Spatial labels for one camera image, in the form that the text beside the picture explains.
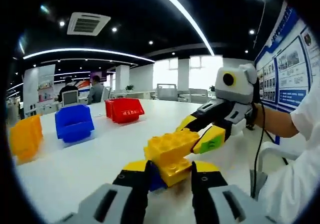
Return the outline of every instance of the floor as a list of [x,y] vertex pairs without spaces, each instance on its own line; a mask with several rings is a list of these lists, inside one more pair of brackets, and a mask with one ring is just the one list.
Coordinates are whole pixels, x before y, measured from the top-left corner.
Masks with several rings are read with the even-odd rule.
[[[244,137],[247,139],[249,143],[248,157],[249,157],[250,169],[252,170],[254,169],[255,157],[257,154],[257,149],[258,149],[260,138],[261,138],[261,132],[262,132],[262,129],[258,126],[255,126],[253,131],[250,131],[247,128],[245,128],[243,131]],[[271,139],[267,136],[266,133],[264,133],[262,142],[267,142],[267,141],[271,141]],[[282,160],[282,158],[269,154],[269,155],[266,155],[265,159],[263,160],[262,171],[267,174],[270,174],[282,166],[285,166],[285,163]]]

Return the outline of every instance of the window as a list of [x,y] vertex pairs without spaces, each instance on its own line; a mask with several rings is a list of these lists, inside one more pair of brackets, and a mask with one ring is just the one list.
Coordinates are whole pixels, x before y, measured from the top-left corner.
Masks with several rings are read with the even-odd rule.
[[178,59],[165,59],[153,64],[153,88],[158,83],[178,85]]
[[112,75],[112,91],[115,91],[115,89],[116,89],[116,73],[114,73],[113,75]]
[[194,56],[190,58],[189,88],[208,90],[214,86],[219,68],[223,67],[221,56]]
[[110,87],[110,75],[106,76],[106,82],[103,82],[104,87]]

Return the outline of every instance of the air conditioning vent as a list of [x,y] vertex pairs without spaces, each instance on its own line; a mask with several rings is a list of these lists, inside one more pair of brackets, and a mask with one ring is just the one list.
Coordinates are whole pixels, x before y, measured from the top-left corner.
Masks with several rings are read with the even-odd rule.
[[97,36],[110,19],[99,14],[74,12],[70,18],[67,34]]

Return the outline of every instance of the green label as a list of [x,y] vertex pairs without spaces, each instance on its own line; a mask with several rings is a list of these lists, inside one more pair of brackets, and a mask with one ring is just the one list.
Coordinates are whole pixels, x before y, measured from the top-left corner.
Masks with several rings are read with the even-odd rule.
[[222,135],[211,139],[208,142],[202,143],[199,153],[205,153],[213,149],[219,148],[223,144]]

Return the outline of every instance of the red storage bin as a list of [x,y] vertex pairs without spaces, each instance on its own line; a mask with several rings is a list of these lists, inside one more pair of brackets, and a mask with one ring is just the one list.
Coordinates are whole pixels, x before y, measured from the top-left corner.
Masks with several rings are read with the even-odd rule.
[[116,98],[105,101],[106,116],[116,123],[128,123],[145,114],[140,101],[134,98]]

